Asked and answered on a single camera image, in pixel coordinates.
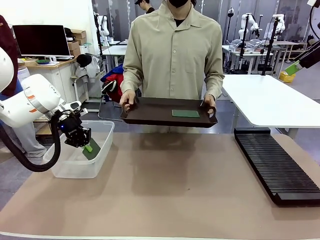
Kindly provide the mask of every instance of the brown tray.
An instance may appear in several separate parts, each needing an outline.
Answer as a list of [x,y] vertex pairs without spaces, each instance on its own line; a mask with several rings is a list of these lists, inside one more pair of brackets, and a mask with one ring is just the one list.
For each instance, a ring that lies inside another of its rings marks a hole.
[[[209,109],[214,111],[211,117]],[[172,110],[197,111],[200,118],[172,116]],[[123,110],[120,118],[127,124],[211,128],[218,123],[216,112],[202,100],[136,97],[134,105],[128,112]]]

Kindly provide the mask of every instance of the computer monitor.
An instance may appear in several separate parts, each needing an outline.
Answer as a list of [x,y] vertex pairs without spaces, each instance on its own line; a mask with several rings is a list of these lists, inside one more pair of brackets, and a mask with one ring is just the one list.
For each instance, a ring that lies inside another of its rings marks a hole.
[[13,31],[22,56],[70,56],[64,26],[14,25]]

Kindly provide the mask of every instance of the man in beige shirt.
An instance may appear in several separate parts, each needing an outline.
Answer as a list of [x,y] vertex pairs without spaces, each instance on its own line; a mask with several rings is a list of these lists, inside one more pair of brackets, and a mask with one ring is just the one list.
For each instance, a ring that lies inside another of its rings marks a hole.
[[203,82],[204,101],[215,107],[224,79],[221,27],[191,0],[163,0],[159,10],[132,22],[123,69],[126,110],[139,86],[143,97],[200,100]]

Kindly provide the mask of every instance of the black corrugated hose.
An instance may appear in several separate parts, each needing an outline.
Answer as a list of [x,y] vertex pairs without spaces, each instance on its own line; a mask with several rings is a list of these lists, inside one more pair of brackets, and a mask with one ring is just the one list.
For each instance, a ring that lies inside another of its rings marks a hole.
[[4,145],[13,153],[13,155],[19,160],[19,162],[28,170],[41,173],[52,168],[58,161],[61,151],[60,136],[58,132],[58,120],[59,118],[53,116],[50,122],[52,130],[52,138],[54,141],[54,154],[51,160],[45,164],[37,165],[29,161],[25,154],[12,142],[4,127],[0,124],[0,139]]

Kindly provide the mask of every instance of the yellow object on floor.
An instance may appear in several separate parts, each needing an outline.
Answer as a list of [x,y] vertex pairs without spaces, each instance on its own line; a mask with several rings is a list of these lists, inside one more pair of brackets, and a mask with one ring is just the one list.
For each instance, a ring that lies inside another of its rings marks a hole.
[[285,71],[282,71],[280,73],[279,79],[285,83],[292,83],[294,81],[295,77],[296,77],[296,74],[289,76],[288,73],[286,73]]

